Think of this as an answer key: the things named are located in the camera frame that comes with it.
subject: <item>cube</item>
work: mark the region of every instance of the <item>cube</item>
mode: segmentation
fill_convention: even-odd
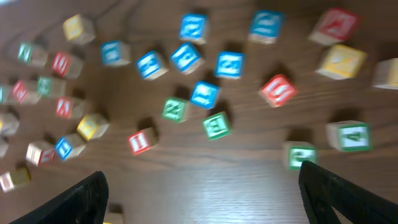
[[[77,14],[63,23],[63,32],[67,41],[75,44],[87,44],[95,39],[93,22]]]
[[[37,82],[28,80],[19,80],[11,94],[19,104],[36,104],[42,97],[37,93]]]
[[[207,82],[199,81],[191,95],[191,103],[204,109],[212,109],[216,105],[220,88]]]
[[[55,114],[61,118],[75,119],[83,116],[85,102],[74,97],[60,97],[57,101]]]
[[[12,95],[11,85],[0,85],[0,105],[16,105],[18,101]]]
[[[0,134],[12,136],[19,127],[19,120],[12,113],[0,113]]]
[[[329,123],[326,133],[330,146],[342,152],[368,151],[372,148],[369,126],[363,122]]]
[[[238,79],[242,77],[243,72],[242,53],[221,52],[218,55],[216,64],[216,77]]]
[[[175,97],[166,99],[163,107],[162,117],[177,123],[187,119],[188,101]]]
[[[271,78],[260,89],[259,94],[270,106],[275,108],[286,104],[291,97],[297,94],[297,89],[283,74],[279,74]]]
[[[274,44],[279,36],[284,15],[279,12],[260,10],[253,17],[249,41],[260,44]]]
[[[398,90],[398,58],[378,63],[373,86]]]
[[[231,134],[225,112],[214,114],[203,121],[207,138],[212,141]]]
[[[0,138],[0,159],[3,158],[8,150],[8,142],[4,138]]]
[[[334,45],[316,72],[335,80],[353,78],[365,58],[365,52],[340,44]]]
[[[318,21],[309,39],[322,45],[333,45],[349,38],[359,18],[340,8],[327,10]]]
[[[136,63],[141,77],[145,80],[154,80],[168,71],[164,67],[165,62],[155,51],[148,52],[142,56]]]
[[[83,66],[82,59],[65,52],[57,52],[51,69],[62,78],[75,79],[79,77]]]
[[[154,147],[159,142],[159,138],[156,136],[154,128],[147,128],[130,135],[127,141],[129,142],[131,153],[136,156]]]
[[[49,54],[38,45],[23,42],[19,46],[18,60],[33,67],[44,67]]]
[[[90,139],[100,138],[107,128],[109,122],[100,114],[88,114],[80,121],[77,131],[87,141]]]
[[[37,93],[49,98],[58,98],[65,95],[67,82],[59,78],[39,77]]]
[[[101,47],[102,62],[107,66],[122,66],[131,62],[130,48],[120,40],[104,43]]]
[[[287,170],[300,170],[304,161],[317,163],[317,150],[308,142],[286,141],[283,153],[282,160]]]
[[[86,142],[78,134],[69,134],[58,140],[55,145],[55,152],[65,161],[79,156],[86,147]]]
[[[184,75],[188,75],[195,71],[201,64],[203,59],[191,43],[182,44],[171,56],[171,62]]]
[[[123,214],[114,212],[105,213],[104,224],[124,224]]]
[[[182,17],[180,40],[192,41],[202,45],[206,43],[207,17],[201,14],[186,14]]]
[[[54,145],[47,141],[32,142],[27,147],[26,160],[35,166],[39,166],[54,160]]]
[[[0,186],[4,193],[10,192],[30,182],[30,174],[27,168],[6,172],[0,175]]]

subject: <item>black object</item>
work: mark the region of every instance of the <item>black object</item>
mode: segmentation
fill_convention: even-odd
[[[102,224],[108,197],[105,175],[95,172],[12,224]]]
[[[310,224],[341,224],[335,208],[354,224],[398,223],[398,206],[305,161],[298,179]]]

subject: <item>brown wooden surface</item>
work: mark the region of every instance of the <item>brown wooden surface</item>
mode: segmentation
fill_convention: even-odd
[[[324,48],[307,37],[329,7],[343,7],[362,17],[349,45],[369,56],[358,76],[332,81],[314,74]],[[249,44],[254,12],[285,13],[278,43]],[[308,223],[297,185],[298,173],[284,170],[281,144],[287,138],[311,141],[320,165],[393,202],[398,202],[398,101],[394,91],[370,87],[380,59],[398,56],[395,0],[20,0],[0,8],[0,82],[51,75],[49,69],[16,61],[22,40],[49,51],[73,52],[85,59],[82,75],[68,81],[68,93],[83,96],[86,112],[105,111],[111,126],[90,141],[83,153],[66,162],[32,167],[32,183],[0,194],[0,222],[8,223],[42,205],[95,170],[102,170],[113,203],[123,206],[126,223]],[[206,64],[189,76],[171,67],[153,82],[143,81],[134,62],[150,49],[170,55],[180,44],[180,18],[188,12],[210,17],[208,43],[200,48]],[[93,19],[98,38],[86,46],[68,43],[65,19],[82,13]],[[133,63],[121,68],[101,65],[100,44],[122,39],[130,44]],[[218,52],[245,53],[241,80],[216,80]],[[300,93],[286,106],[271,108],[257,91],[270,75],[285,72]],[[192,106],[189,119],[175,124],[161,118],[168,96],[188,96],[199,80],[221,85],[218,106],[205,111]],[[75,131],[79,120],[55,116],[55,100],[35,106],[2,106],[19,113],[21,126],[9,138],[0,161],[1,173],[24,160],[28,143],[55,139]],[[201,122],[209,113],[227,111],[233,133],[208,142]],[[366,121],[372,128],[372,152],[343,154],[326,141],[325,125],[334,119]],[[151,123],[160,143],[132,157],[126,138]]]

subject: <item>blue cube face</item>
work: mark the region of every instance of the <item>blue cube face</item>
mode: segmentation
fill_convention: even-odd
[[[206,16],[186,14],[182,17],[180,39],[197,40],[205,36]]]
[[[243,54],[221,52],[216,64],[217,77],[240,78],[243,70]]]
[[[69,156],[70,152],[72,152],[72,149],[72,146],[64,137],[60,138],[55,145],[55,151],[62,160],[65,160]]]
[[[121,58],[120,41],[107,42],[101,47],[102,62],[104,65],[117,63]]]
[[[200,55],[191,43],[184,43],[170,59],[181,72],[184,72],[200,59]]]
[[[142,78],[150,77],[153,73],[159,71],[162,62],[154,51],[145,54],[137,61],[137,68]]]
[[[220,88],[217,86],[202,81],[197,82],[192,92],[191,103],[204,109],[212,109],[219,92]]]
[[[258,11],[253,17],[250,33],[264,37],[278,37],[283,18],[283,14],[279,12]]]

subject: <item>block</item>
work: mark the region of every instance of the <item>block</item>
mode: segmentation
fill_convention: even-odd
[[[104,224],[124,224],[123,214],[114,212],[105,213]]]
[[[12,136],[19,127],[19,120],[12,113],[0,113],[0,134]]]
[[[95,39],[93,22],[77,14],[63,23],[63,32],[67,41],[75,44],[87,44]]]
[[[145,80],[154,80],[168,71],[165,61],[155,51],[148,52],[136,63],[141,77]]]
[[[186,14],[182,17],[180,40],[202,45],[208,33],[207,17],[201,14]]]
[[[370,128],[359,121],[340,121],[326,126],[329,145],[342,152],[368,151],[372,148]]]
[[[130,47],[120,40],[104,43],[101,47],[101,56],[106,66],[117,67],[131,62]]]
[[[398,58],[379,62],[374,75],[373,86],[398,90]]]
[[[131,153],[136,156],[154,147],[159,142],[159,138],[156,136],[154,128],[147,128],[130,135],[127,141],[129,142]]]
[[[276,43],[283,20],[282,13],[268,10],[257,11],[250,26],[249,41],[260,44]]]
[[[260,89],[259,94],[275,108],[286,104],[297,92],[293,84],[283,74],[279,74],[271,78]]]
[[[304,161],[317,163],[317,150],[308,142],[286,141],[282,160],[287,170],[300,170]]]
[[[49,54],[40,46],[22,42],[19,46],[18,60],[33,67],[44,67]]]
[[[0,138],[0,159],[3,158],[8,150],[8,142],[4,138]]]
[[[199,81],[191,95],[191,103],[204,109],[212,109],[216,105],[220,88],[207,82]]]
[[[19,104],[36,104],[42,97],[37,93],[37,82],[30,80],[19,80],[11,94]]]
[[[358,16],[346,10],[329,9],[321,16],[309,39],[322,45],[343,42],[350,37],[358,22]]]
[[[188,101],[176,97],[169,97],[164,103],[162,117],[181,123],[187,119],[188,107]]]
[[[242,77],[243,72],[242,53],[221,52],[218,55],[216,63],[216,77],[238,79]]]
[[[195,46],[191,43],[182,44],[170,56],[170,60],[184,75],[192,73],[204,62]]]
[[[83,66],[82,59],[65,52],[57,52],[51,69],[62,78],[75,79],[79,77]]]
[[[58,140],[55,145],[55,152],[65,161],[67,159],[79,156],[86,147],[86,142],[79,134],[69,134]]]
[[[65,96],[67,82],[59,78],[39,77],[37,81],[37,93],[49,98]]]
[[[17,105],[18,101],[12,95],[12,85],[0,85],[0,105]]]
[[[54,145],[41,140],[32,142],[27,147],[26,160],[35,166],[39,166],[55,159]]]
[[[231,126],[225,112],[214,114],[203,121],[207,138],[212,141],[231,134]]]
[[[60,97],[55,114],[61,118],[75,119],[83,116],[85,101],[75,97]]]
[[[22,187],[30,182],[30,174],[27,168],[19,168],[0,175],[0,186],[4,193]]]
[[[353,78],[365,58],[365,52],[341,44],[334,45],[316,72],[335,80]]]
[[[109,122],[101,114],[88,114],[80,121],[77,131],[88,141],[100,138],[108,127]]]

